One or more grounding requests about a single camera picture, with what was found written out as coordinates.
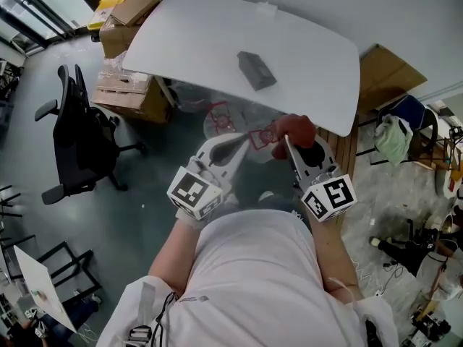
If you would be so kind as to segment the clear bag with red print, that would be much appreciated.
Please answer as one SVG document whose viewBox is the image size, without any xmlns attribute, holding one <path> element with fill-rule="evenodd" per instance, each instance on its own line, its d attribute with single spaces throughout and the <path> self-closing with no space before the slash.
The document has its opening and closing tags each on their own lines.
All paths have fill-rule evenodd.
<svg viewBox="0 0 463 347">
<path fill-rule="evenodd" d="M 277 127 L 274 120 L 264 127 L 250 130 L 248 132 L 250 144 L 255 150 L 273 147 L 279 142 L 279 137 L 276 131 Z"/>
<path fill-rule="evenodd" d="M 241 105 L 225 100 L 212 103 L 203 122 L 206 139 L 223 134 L 245 133 L 247 130 L 248 124 Z"/>
</svg>

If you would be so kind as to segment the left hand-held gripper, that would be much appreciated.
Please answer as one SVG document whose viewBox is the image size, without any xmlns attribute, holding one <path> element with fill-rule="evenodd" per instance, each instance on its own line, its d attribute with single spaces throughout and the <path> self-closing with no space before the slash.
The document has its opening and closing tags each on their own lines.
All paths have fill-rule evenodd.
<svg viewBox="0 0 463 347">
<path fill-rule="evenodd" d="M 202 220 L 230 193 L 232 179 L 250 147 L 246 134 L 223 134 L 207 140 L 186 167 L 180 166 L 167 189 L 171 202 Z"/>
</svg>

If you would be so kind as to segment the brown cardboard box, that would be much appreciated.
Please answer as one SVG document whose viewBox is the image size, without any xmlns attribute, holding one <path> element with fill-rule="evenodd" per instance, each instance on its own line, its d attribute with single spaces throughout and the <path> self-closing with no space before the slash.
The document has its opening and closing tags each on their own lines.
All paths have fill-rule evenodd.
<svg viewBox="0 0 463 347">
<path fill-rule="evenodd" d="M 99 38 L 103 46 L 104 57 L 106 59 L 114 59 L 126 51 L 139 29 L 140 25 L 127 27 L 121 25 L 110 16 L 99 30 Z"/>
<path fill-rule="evenodd" d="M 160 2 L 161 0 L 124 0 L 114 7 L 111 17 L 118 24 L 131 27 Z"/>
</svg>

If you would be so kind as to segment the blue chair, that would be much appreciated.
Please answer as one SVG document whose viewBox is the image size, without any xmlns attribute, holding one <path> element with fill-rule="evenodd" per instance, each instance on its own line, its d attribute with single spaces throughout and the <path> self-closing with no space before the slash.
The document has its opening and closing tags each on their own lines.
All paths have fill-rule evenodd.
<svg viewBox="0 0 463 347">
<path fill-rule="evenodd" d="M 426 108 L 415 97 L 405 95 L 404 97 L 380 109 L 375 118 L 362 122 L 359 126 L 363 127 L 369 124 L 374 124 L 376 128 L 382 121 L 382 118 L 387 114 L 398 116 L 408 121 L 413 131 L 408 156 L 400 164 L 406 162 L 423 162 L 425 160 L 432 161 L 433 149 L 438 141 L 438 121 L 433 112 Z M 379 153 L 375 148 L 374 140 L 372 148 L 358 152 L 357 155 L 362 156 L 373 152 Z M 371 165 L 375 166 L 384 163 L 389 162 L 383 157 L 382 160 L 372 162 Z"/>
</svg>

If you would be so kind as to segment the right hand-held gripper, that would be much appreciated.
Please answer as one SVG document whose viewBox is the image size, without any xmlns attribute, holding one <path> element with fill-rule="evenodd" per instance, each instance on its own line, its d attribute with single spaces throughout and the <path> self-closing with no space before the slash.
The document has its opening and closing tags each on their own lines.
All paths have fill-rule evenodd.
<svg viewBox="0 0 463 347">
<path fill-rule="evenodd" d="M 316 137 L 310 148 L 294 145 L 288 135 L 284 142 L 297 183 L 300 189 L 306 189 L 302 204 L 318 222 L 345 213 L 357 202 L 349 174 L 341 175 L 339 168 L 323 173 L 336 162 L 332 149 L 323 138 Z M 308 177 L 317 178 L 309 185 Z"/>
</svg>

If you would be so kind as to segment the person in white shirt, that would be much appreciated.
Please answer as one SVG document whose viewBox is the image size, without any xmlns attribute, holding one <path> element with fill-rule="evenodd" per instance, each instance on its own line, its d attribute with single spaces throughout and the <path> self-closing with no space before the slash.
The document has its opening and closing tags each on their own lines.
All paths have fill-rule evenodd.
<svg viewBox="0 0 463 347">
<path fill-rule="evenodd" d="M 323 287 L 311 227 L 281 210 L 244 210 L 200 231 L 185 292 L 147 274 L 126 286 L 96 347 L 399 347 L 377 296 L 344 304 Z"/>
</svg>

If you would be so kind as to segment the small white table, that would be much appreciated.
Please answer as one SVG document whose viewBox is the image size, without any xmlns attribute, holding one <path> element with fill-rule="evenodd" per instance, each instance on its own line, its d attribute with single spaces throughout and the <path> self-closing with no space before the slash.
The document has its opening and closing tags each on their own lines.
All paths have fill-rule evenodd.
<svg viewBox="0 0 463 347">
<path fill-rule="evenodd" d="M 26 286 L 36 306 L 54 318 L 58 323 L 76 333 L 77 330 L 63 307 L 52 283 L 48 268 L 26 254 L 18 246 L 14 246 L 14 252 Z"/>
</svg>

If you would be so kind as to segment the yellow box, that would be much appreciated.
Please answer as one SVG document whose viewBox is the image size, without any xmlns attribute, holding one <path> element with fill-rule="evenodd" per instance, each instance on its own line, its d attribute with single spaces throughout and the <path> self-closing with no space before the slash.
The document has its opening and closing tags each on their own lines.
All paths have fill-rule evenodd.
<svg viewBox="0 0 463 347">
<path fill-rule="evenodd" d="M 87 29 L 89 31 L 100 30 L 105 21 L 111 15 L 114 7 L 121 4 L 123 1 L 125 0 L 100 0 L 91 20 L 87 24 Z"/>
</svg>

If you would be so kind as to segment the black framed glass wall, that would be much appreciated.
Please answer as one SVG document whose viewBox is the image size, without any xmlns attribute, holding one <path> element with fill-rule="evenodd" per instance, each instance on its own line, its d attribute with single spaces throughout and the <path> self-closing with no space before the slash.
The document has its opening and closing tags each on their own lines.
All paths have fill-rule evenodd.
<svg viewBox="0 0 463 347">
<path fill-rule="evenodd" d="M 28 55 L 75 37 L 92 15 L 88 0 L 0 0 L 0 42 Z"/>
</svg>

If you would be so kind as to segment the red round object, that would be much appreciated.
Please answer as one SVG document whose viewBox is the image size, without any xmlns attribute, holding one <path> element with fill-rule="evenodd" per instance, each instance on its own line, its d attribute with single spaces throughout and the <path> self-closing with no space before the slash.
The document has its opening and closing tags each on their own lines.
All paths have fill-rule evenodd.
<svg viewBox="0 0 463 347">
<path fill-rule="evenodd" d="M 285 136 L 293 145 L 311 148 L 315 143 L 317 129 L 307 116 L 287 114 L 275 121 L 275 133 L 278 144 L 272 150 L 275 159 L 286 159 Z"/>
</svg>

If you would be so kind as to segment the black office chair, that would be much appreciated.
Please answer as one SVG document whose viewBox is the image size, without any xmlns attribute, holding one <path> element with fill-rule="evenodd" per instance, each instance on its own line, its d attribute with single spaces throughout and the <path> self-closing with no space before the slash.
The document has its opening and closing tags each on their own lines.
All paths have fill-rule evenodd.
<svg viewBox="0 0 463 347">
<path fill-rule="evenodd" d="M 107 117 L 101 109 L 90 105 L 81 68 L 75 65 L 75 76 L 68 66 L 57 69 L 61 80 L 61 100 L 50 100 L 35 112 L 39 121 L 55 115 L 53 129 L 54 152 L 59 184 L 42 194 L 45 205 L 55 204 L 65 197 L 91 192 L 96 183 L 109 178 L 118 191 L 126 191 L 114 175 L 117 158 L 128 150 L 144 153 L 146 146 L 137 142 L 120 147 L 115 140 L 117 117 Z"/>
</svg>

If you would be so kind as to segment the grey box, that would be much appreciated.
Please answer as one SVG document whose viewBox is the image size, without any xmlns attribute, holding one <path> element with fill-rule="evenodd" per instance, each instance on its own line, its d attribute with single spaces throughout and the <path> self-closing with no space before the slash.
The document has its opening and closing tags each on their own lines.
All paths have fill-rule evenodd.
<svg viewBox="0 0 463 347">
<path fill-rule="evenodd" d="M 254 91 L 262 90 L 277 83 L 270 69 L 256 53 L 240 51 L 237 58 L 239 69 Z"/>
</svg>

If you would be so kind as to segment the wooden slat panel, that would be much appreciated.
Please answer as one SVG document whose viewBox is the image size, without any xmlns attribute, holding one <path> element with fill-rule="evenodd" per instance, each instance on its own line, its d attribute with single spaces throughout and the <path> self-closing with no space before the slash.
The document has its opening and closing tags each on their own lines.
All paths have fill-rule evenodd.
<svg viewBox="0 0 463 347">
<path fill-rule="evenodd" d="M 328 143 L 333 151 L 336 162 L 340 165 L 344 173 L 349 174 L 351 180 L 353 180 L 354 176 L 358 133 L 358 115 L 355 116 L 351 132 L 346 137 L 340 137 L 321 127 L 318 128 L 318 135 Z"/>
</svg>

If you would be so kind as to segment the person's right forearm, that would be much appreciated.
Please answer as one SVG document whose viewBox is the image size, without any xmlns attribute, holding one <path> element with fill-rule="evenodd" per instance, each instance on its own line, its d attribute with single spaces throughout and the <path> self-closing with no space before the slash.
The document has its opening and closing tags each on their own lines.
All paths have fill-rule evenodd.
<svg viewBox="0 0 463 347">
<path fill-rule="evenodd" d="M 318 222 L 308 212 L 323 287 L 344 304 L 363 299 L 353 262 L 332 220 Z"/>
</svg>

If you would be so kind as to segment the flat cardboard sheet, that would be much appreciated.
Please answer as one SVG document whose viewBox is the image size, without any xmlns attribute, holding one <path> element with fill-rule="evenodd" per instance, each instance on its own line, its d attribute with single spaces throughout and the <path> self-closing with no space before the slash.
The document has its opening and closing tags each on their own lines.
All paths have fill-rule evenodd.
<svg viewBox="0 0 463 347">
<path fill-rule="evenodd" d="M 375 44 L 360 58 L 357 111 L 368 114 L 382 108 L 428 79 L 386 47 Z"/>
</svg>

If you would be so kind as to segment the white wristband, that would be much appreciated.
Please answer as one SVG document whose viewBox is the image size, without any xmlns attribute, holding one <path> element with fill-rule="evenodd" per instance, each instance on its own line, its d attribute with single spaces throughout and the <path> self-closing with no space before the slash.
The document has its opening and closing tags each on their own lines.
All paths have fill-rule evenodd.
<svg viewBox="0 0 463 347">
<path fill-rule="evenodd" d="M 183 209 L 179 208 L 175 214 L 177 220 L 181 221 L 182 223 L 190 226 L 191 228 L 202 231 L 205 226 L 207 225 L 207 221 L 205 220 L 197 220 L 196 218 L 188 215 Z"/>
</svg>

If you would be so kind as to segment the person's left forearm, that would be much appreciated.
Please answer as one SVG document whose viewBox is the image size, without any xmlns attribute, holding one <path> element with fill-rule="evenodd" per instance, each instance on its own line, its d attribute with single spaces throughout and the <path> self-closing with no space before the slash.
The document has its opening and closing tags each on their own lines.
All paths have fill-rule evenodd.
<svg viewBox="0 0 463 347">
<path fill-rule="evenodd" d="M 149 269 L 178 295 L 185 292 L 195 260 L 200 230 L 177 220 Z"/>
</svg>

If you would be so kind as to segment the black metal frame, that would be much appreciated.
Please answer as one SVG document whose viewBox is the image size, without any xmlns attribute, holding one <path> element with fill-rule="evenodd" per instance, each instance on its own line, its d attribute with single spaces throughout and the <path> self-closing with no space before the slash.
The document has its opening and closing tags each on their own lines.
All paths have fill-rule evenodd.
<svg viewBox="0 0 463 347">
<path fill-rule="evenodd" d="M 55 278 L 59 278 L 56 283 L 53 283 L 54 287 L 60 287 L 64 285 L 66 282 L 73 280 L 74 278 L 79 277 L 80 275 L 84 275 L 91 283 L 91 286 L 84 291 L 79 292 L 77 295 L 67 299 L 64 301 L 65 304 L 73 304 L 77 301 L 83 300 L 87 296 L 91 296 L 96 291 L 102 289 L 101 284 L 97 281 L 97 279 L 92 275 L 92 273 L 88 269 L 88 265 L 90 261 L 93 259 L 93 251 L 91 249 L 83 252 L 82 254 L 76 255 L 68 245 L 66 241 L 61 242 L 60 244 L 56 245 L 45 254 L 41 255 L 38 258 L 38 262 L 42 265 L 50 260 L 53 256 L 57 255 L 60 252 L 65 252 L 69 258 L 69 261 L 62 265 L 57 270 L 53 271 L 50 274 L 52 280 Z"/>
</svg>

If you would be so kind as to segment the large taped cardboard box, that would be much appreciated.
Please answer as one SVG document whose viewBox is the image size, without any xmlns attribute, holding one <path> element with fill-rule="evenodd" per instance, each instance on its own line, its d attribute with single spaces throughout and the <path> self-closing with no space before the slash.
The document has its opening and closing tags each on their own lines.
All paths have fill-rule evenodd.
<svg viewBox="0 0 463 347">
<path fill-rule="evenodd" d="M 120 116 L 165 124 L 172 107 L 157 81 L 138 72 L 100 72 L 92 102 Z"/>
</svg>

